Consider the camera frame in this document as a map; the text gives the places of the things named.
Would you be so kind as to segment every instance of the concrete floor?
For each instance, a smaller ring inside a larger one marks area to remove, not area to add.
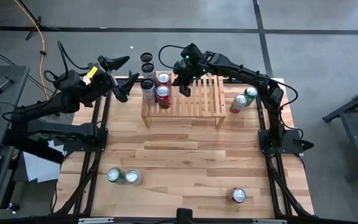
[[[257,29],[253,0],[32,0],[25,1],[35,15],[50,26],[131,28]],[[265,29],[358,30],[358,0],[259,0]],[[13,1],[0,1],[0,26],[31,26]],[[25,41],[27,32],[0,31],[0,53],[18,65],[28,65],[40,80],[38,35]],[[165,44],[194,42],[201,50],[227,55],[233,62],[265,72],[259,34],[207,34],[161,32],[44,32],[48,55],[44,69],[62,73],[56,42],[62,41],[72,59],[85,65],[97,56],[131,59],[118,73],[140,71],[140,54],[157,56]],[[358,35],[267,34],[266,44],[274,77],[284,78],[300,98],[291,105],[297,127],[315,147],[305,153],[306,176],[315,214],[323,218],[358,221],[358,182],[344,176],[354,166],[354,150],[339,120],[321,119],[358,93]],[[167,49],[166,63],[180,58],[180,51]],[[163,67],[156,62],[157,69]],[[43,99],[33,83],[26,84],[21,104]],[[70,122],[70,117],[48,118]],[[15,217],[48,213],[53,182],[23,184],[15,191],[22,209]],[[40,190],[50,192],[40,196]],[[0,218],[13,217],[0,211]]]

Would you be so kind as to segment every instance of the can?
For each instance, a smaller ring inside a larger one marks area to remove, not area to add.
[[[154,82],[151,78],[145,78],[141,81],[140,87],[142,88],[143,97],[148,105],[155,105],[157,98],[155,97]]]
[[[171,107],[171,94],[169,87],[162,85],[157,87],[157,103],[162,109],[168,109]]]
[[[140,61],[142,62],[142,65],[145,63],[151,63],[152,65],[154,65],[153,55],[148,52],[142,53],[142,55],[140,56]]]
[[[143,74],[143,78],[151,78],[151,80],[153,80],[154,82],[155,81],[154,65],[152,63],[143,64],[142,74]]]
[[[133,185],[139,185],[143,182],[142,174],[138,170],[130,170],[125,175],[125,179],[128,183]]]
[[[116,184],[124,184],[125,172],[117,167],[111,168],[109,169],[109,172],[107,172],[107,179]]]
[[[245,91],[244,91],[244,95],[247,97],[247,103],[246,106],[249,106],[253,100],[256,97],[256,94],[258,94],[258,91],[256,90],[256,88],[254,87],[248,87]]]
[[[246,192],[244,189],[238,188],[238,187],[234,187],[232,189],[229,189],[227,191],[226,194],[226,198],[230,201],[230,202],[234,202],[234,203],[242,203],[245,202],[246,200]]]
[[[169,91],[172,92],[172,81],[170,75],[166,73],[161,73],[157,76],[157,80],[155,81],[155,86],[159,87],[161,85],[166,85],[169,88]]]
[[[230,106],[232,113],[240,113],[240,111],[246,106],[247,98],[244,94],[238,94],[234,97],[233,103]]]

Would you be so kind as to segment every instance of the wooden slatted shelf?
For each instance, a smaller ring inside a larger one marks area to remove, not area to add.
[[[173,72],[156,72],[156,76],[167,73],[173,81]],[[217,75],[206,74],[195,80],[191,86],[191,96],[179,93],[179,86],[172,87],[171,107],[161,109],[158,104],[148,105],[143,99],[142,119],[146,127],[151,126],[152,118],[214,118],[216,128],[220,128],[226,117],[223,79]]]

